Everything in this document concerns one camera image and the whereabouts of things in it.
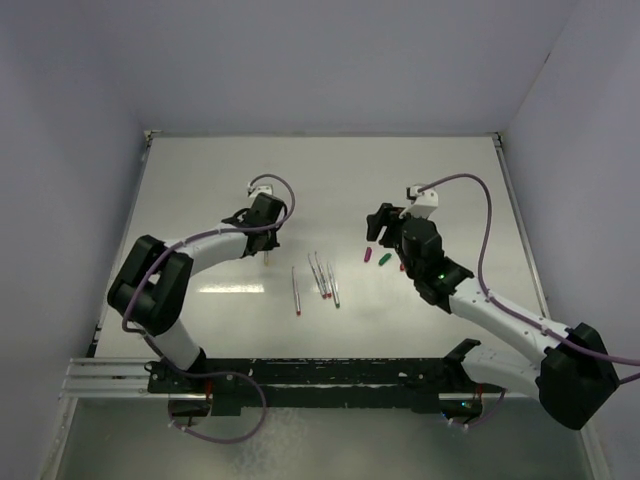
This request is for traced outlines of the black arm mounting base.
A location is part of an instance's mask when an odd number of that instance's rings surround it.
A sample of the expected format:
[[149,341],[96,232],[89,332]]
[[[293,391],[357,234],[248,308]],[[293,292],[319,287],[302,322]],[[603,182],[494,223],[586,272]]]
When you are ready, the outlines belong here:
[[482,388],[461,367],[474,345],[464,341],[443,358],[206,358],[202,374],[179,373],[165,360],[145,369],[150,393],[200,396],[198,415],[237,416],[267,406],[406,409],[475,419],[483,411]]

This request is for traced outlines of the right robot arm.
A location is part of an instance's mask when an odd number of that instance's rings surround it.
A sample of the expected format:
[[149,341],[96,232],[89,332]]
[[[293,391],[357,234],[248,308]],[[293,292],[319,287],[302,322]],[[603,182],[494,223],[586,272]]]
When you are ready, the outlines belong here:
[[600,334],[538,317],[492,294],[478,275],[447,257],[430,208],[415,213],[390,203],[366,218],[366,238],[394,250],[419,296],[510,346],[475,344],[445,366],[456,391],[491,384],[537,400],[556,422],[582,429],[616,392],[620,379]]

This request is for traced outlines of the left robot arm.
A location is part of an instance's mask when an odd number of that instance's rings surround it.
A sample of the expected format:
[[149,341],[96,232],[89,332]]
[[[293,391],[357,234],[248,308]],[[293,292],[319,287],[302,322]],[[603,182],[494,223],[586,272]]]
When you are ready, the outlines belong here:
[[277,232],[288,214],[283,200],[258,193],[249,207],[210,231],[174,243],[144,235],[131,248],[107,303],[173,364],[170,378],[182,391],[198,390],[206,378],[206,354],[180,318],[190,279],[223,262],[277,248]]

